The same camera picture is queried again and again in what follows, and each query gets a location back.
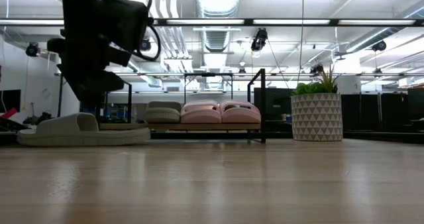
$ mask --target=white wall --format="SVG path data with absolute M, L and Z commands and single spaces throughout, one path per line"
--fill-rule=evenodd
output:
M 359 94 L 361 91 L 360 77 L 341 76 L 336 80 L 340 94 Z
M 36 116 L 44 111 L 57 116 L 60 78 L 54 76 L 55 62 L 48 65 L 47 59 L 29 58 L 23 49 L 3 42 L 0 37 L 0 65 L 0 90 L 21 90 L 21 112 L 13 115 L 12 120 L 21 123 L 32 116 L 31 103 Z M 80 105 L 69 85 L 64 86 L 63 96 L 62 115 L 78 112 Z

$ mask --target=wooden floor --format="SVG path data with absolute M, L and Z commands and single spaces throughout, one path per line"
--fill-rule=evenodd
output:
M 0 223 L 424 223 L 424 146 L 0 148 Z

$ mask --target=geometric patterned planter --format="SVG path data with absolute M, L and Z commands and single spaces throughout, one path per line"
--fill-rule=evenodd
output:
M 343 120 L 341 95 L 315 93 L 291 97 L 292 130 L 295 140 L 341 141 Z

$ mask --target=air duct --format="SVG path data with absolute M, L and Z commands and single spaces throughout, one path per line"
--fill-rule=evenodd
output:
M 423 19 L 424 18 L 424 0 L 414 4 L 405 10 L 399 18 L 403 19 Z M 389 28 L 375 28 L 371 32 L 361 36 L 357 40 L 349 43 L 346 46 L 346 52 L 359 52 L 368 48 L 377 42 L 405 29 L 405 27 L 389 27 Z
M 198 17 L 205 19 L 236 17 L 239 0 L 197 0 Z M 204 31 L 203 44 L 210 52 L 223 52 L 230 41 L 230 32 Z
M 178 11 L 177 11 L 177 0 L 170 0 L 170 10 L 171 10 L 171 16 L 172 18 L 179 18 L 178 15 Z M 180 56 L 183 56 L 185 58 L 190 58 L 190 55 L 188 54 L 188 49 L 187 49 L 187 45 L 186 42 L 184 40 L 184 35 L 183 35 L 183 30 L 181 27 L 176 27 L 176 28 L 172 28 L 172 29 L 176 29 L 177 31 L 177 36 L 175 37 L 175 39 L 178 41 L 178 39 L 180 40 L 180 48 L 181 48 L 181 54 Z

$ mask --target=slide sandal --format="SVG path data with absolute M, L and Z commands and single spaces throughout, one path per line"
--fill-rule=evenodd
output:
M 76 113 L 41 122 L 36 130 L 18 132 L 18 142 L 30 146 L 103 146 L 135 144 L 150 139 L 150 130 L 99 131 L 94 115 Z

